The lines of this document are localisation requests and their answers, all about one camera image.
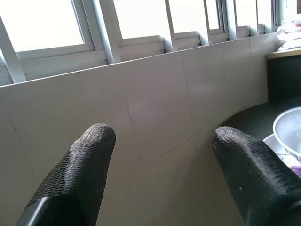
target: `bright window light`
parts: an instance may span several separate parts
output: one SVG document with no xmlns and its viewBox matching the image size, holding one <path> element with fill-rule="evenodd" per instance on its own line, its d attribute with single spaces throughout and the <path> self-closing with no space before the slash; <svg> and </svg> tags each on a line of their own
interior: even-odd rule
<svg viewBox="0 0 301 226">
<path fill-rule="evenodd" d="M 260 0 L 257 1 L 258 8 L 258 23 L 265 24 L 269 19 L 268 10 L 271 10 L 270 0 Z"/>
<path fill-rule="evenodd" d="M 0 0 L 16 52 L 83 44 L 71 0 Z"/>
<path fill-rule="evenodd" d="M 253 13 L 250 10 L 252 8 L 252 1 L 254 0 L 235 0 L 238 27 L 250 25 L 250 19 Z"/>
<path fill-rule="evenodd" d="M 199 2 L 199 0 L 169 0 L 175 33 L 198 30 Z"/>
<path fill-rule="evenodd" d="M 163 0 L 114 0 L 123 39 L 161 35 L 167 22 Z"/>
<path fill-rule="evenodd" d="M 206 0 L 210 29 L 219 29 L 219 16 L 216 0 Z"/>
</svg>

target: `plate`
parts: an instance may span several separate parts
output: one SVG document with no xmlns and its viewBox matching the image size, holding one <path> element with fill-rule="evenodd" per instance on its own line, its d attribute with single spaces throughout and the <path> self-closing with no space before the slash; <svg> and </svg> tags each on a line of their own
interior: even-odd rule
<svg viewBox="0 0 301 226">
<path fill-rule="evenodd" d="M 291 156 L 287 150 L 277 141 L 274 134 L 265 138 L 264 143 L 272 149 L 276 155 L 284 162 L 288 167 L 301 166 L 301 163 L 293 156 Z"/>
</svg>

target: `purple object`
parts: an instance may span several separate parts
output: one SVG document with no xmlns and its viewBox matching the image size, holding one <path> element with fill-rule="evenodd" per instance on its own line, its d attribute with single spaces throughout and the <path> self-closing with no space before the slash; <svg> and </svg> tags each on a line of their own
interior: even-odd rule
<svg viewBox="0 0 301 226">
<path fill-rule="evenodd" d="M 301 166 L 292 166 L 291 170 L 301 178 Z"/>
</svg>

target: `black desk surface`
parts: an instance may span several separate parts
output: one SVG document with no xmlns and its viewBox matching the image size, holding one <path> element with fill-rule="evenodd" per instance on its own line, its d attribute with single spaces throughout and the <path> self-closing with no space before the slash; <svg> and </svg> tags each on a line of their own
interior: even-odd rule
<svg viewBox="0 0 301 226">
<path fill-rule="evenodd" d="M 237 128 L 263 140 L 273 133 L 273 122 L 280 113 L 298 106 L 301 106 L 301 97 L 269 102 L 243 110 L 222 125 Z"/>
</svg>

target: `tiled wall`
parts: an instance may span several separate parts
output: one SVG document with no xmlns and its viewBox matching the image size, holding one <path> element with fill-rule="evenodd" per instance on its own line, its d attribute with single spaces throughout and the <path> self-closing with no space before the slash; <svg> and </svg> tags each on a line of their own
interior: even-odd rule
<svg viewBox="0 0 301 226">
<path fill-rule="evenodd" d="M 0 88 L 0 225 L 96 122 L 116 131 L 99 226 L 237 226 L 214 128 L 267 101 L 263 35 Z"/>
</svg>

